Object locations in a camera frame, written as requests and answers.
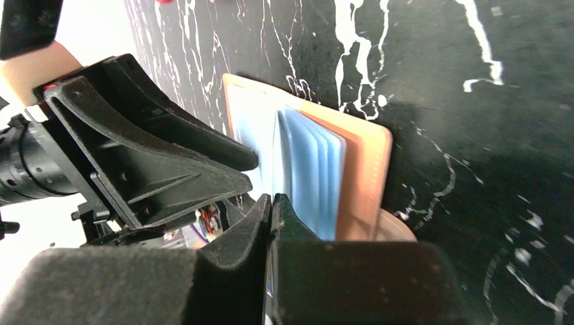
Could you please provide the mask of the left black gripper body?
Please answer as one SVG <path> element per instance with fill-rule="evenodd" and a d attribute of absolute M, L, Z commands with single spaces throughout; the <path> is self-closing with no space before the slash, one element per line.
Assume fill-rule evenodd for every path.
<path fill-rule="evenodd" d="M 54 41 L 61 1 L 1 3 L 1 84 L 15 104 L 39 104 L 46 121 L 15 115 L 1 132 L 1 204 L 81 193 L 89 246 L 135 242 L 134 220 L 119 207 L 120 187 L 131 185 L 133 125 L 106 98 L 115 98 L 129 54 L 81 66 Z"/>

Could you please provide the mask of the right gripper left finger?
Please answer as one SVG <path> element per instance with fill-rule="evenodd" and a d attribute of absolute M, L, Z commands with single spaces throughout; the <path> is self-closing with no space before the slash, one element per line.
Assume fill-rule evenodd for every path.
<path fill-rule="evenodd" d="M 271 197 L 198 250 L 91 246 L 34 257 L 2 324 L 263 324 Z"/>

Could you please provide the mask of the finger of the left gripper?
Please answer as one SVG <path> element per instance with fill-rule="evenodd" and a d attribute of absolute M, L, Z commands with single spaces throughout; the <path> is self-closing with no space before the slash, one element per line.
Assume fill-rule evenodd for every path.
<path fill-rule="evenodd" d="M 170 144 L 193 150 L 237 171 L 258 166 L 255 151 L 209 127 L 185 111 L 158 88 L 131 54 L 102 61 L 113 106 L 129 121 Z"/>
<path fill-rule="evenodd" d="M 166 225 L 252 189 L 246 171 L 139 128 L 85 77 L 56 84 L 45 99 L 86 159 L 87 182 L 132 230 Z"/>

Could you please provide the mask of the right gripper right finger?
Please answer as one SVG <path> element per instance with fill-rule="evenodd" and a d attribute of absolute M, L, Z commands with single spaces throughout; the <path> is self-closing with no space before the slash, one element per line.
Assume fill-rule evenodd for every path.
<path fill-rule="evenodd" d="M 320 240 L 287 195 L 271 208 L 274 324 L 465 324 L 446 254 L 427 242 Z"/>

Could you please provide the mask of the pink leather card holder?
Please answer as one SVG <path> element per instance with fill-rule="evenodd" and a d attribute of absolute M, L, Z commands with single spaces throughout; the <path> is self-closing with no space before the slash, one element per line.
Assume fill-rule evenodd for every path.
<path fill-rule="evenodd" d="M 322 240 L 413 241 L 380 206 L 393 137 L 385 128 L 235 74 L 223 76 L 231 137 L 255 151 L 250 195 L 285 194 Z"/>

